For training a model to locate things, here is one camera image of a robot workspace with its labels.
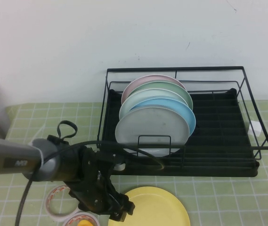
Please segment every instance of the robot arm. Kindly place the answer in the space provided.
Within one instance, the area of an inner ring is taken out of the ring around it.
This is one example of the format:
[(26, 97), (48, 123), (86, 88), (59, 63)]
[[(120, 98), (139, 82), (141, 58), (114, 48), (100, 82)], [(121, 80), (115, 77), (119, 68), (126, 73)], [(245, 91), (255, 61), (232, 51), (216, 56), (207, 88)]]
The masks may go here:
[[(23, 173), (30, 178), (37, 165), (41, 164), (41, 158), (69, 146), (66, 141), (54, 136), (36, 139), (32, 145), (0, 139), (0, 174)], [(79, 209), (123, 221), (127, 213), (133, 213), (135, 206), (111, 183), (115, 164), (115, 155), (79, 146), (43, 164), (33, 180), (64, 181), (71, 189), (70, 195), (79, 201)]]

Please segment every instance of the dish rack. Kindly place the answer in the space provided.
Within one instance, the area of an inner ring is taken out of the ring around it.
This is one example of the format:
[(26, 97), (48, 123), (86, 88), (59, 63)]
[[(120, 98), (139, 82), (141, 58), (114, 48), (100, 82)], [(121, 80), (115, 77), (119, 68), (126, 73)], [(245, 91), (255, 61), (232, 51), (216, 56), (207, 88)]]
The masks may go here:
[[(242, 66), (115, 68), (106, 72), (106, 84), (97, 139), (116, 142), (121, 95), (134, 79), (164, 74), (184, 84), (194, 103), (196, 128), (185, 145), (135, 145), (137, 148), (180, 148), (159, 157), (161, 171), (146, 170), (155, 163), (148, 157), (129, 154), (126, 167), (115, 175), (255, 177), (261, 151), (268, 150), (268, 133), (255, 104)], [(259, 121), (262, 133), (255, 136), (251, 120)], [(248, 135), (249, 125), (252, 134)], [(107, 145), (100, 151), (122, 152)]]

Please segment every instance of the green tile countertop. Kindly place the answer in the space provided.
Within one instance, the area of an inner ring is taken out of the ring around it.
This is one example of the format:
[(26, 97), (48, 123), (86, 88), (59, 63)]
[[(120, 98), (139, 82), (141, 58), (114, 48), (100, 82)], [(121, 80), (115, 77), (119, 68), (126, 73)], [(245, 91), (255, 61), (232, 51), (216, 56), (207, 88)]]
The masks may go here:
[[(257, 104), (268, 130), (268, 101)], [(74, 144), (96, 139), (101, 103), (24, 104), (9, 107), (7, 112), (12, 121), (7, 140), (28, 144), (34, 136), (56, 135), (57, 124), (70, 120), (79, 129), (77, 136), (69, 139)], [(250, 117), (255, 117), (254, 111), (250, 111)], [(62, 134), (69, 132), (69, 128), (62, 127)], [(191, 226), (268, 226), (268, 151), (262, 152), (255, 178), (111, 176), (111, 180), (122, 193), (139, 186), (157, 186), (171, 192), (184, 204)], [(22, 174), (0, 175), (0, 225), (14, 225), (26, 183)], [(20, 225), (62, 225), (50, 219), (42, 205), (45, 195), (60, 184), (62, 182), (33, 183)], [(68, 194), (61, 194), (53, 206), (67, 211), (76, 206), (76, 201)], [(101, 226), (107, 225), (108, 216), (97, 217)]]

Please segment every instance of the white wall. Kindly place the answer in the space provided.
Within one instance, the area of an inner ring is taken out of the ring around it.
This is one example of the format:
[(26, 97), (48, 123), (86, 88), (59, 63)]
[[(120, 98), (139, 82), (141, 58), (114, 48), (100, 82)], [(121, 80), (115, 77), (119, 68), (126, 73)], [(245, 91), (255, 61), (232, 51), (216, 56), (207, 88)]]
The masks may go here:
[(0, 0), (4, 131), (8, 105), (100, 101), (108, 67), (204, 65), (268, 99), (268, 0)]

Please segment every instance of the blue plate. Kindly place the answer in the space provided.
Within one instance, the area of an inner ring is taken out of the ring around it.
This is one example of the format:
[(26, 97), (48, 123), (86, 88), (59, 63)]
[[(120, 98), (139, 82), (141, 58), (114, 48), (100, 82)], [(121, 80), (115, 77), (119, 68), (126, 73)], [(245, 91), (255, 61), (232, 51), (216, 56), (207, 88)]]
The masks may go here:
[(191, 135), (194, 132), (195, 114), (183, 102), (180, 102), (170, 97), (169, 98), (159, 97), (159, 98), (142, 101), (139, 104), (136, 104), (135, 106), (133, 106), (132, 109), (146, 106), (146, 105), (161, 105), (161, 106), (165, 106), (166, 108), (170, 110), (175, 111), (176, 113), (181, 115), (182, 118), (187, 122), (189, 126), (189, 133), (190, 133), (189, 135)]

